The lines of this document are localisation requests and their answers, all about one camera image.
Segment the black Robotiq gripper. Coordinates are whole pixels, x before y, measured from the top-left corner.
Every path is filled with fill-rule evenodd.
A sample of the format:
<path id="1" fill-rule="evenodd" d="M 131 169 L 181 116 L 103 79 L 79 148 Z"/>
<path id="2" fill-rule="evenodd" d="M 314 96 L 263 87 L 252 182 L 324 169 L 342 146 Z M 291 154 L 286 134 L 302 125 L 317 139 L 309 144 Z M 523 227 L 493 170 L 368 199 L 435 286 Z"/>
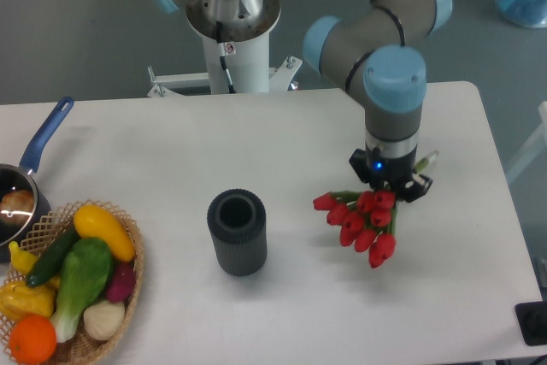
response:
<path id="1" fill-rule="evenodd" d="M 415 172 L 416 149 L 397 158 L 382 155 L 378 148 L 356 149 L 349 163 L 363 183 L 378 190 L 386 185 L 395 192 L 398 201 L 412 203 L 425 196 L 432 179 Z"/>

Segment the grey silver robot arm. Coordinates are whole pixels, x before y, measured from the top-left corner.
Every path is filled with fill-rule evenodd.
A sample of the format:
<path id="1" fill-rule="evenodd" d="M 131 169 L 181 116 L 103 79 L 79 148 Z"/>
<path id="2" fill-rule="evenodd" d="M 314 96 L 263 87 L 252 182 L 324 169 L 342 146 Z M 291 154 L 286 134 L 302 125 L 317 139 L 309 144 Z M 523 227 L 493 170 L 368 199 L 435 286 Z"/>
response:
<path id="1" fill-rule="evenodd" d="M 269 34 L 280 0 L 154 0 L 167 14 L 184 10 L 201 37 L 214 94 L 272 88 Z M 365 144 L 350 157 L 358 178 L 388 188 L 399 201 L 423 197 L 431 186 L 415 162 L 426 65 L 412 43 L 439 29 L 452 0 L 368 0 L 371 10 L 354 23 L 334 16 L 314 22 L 303 59 L 365 111 Z"/>

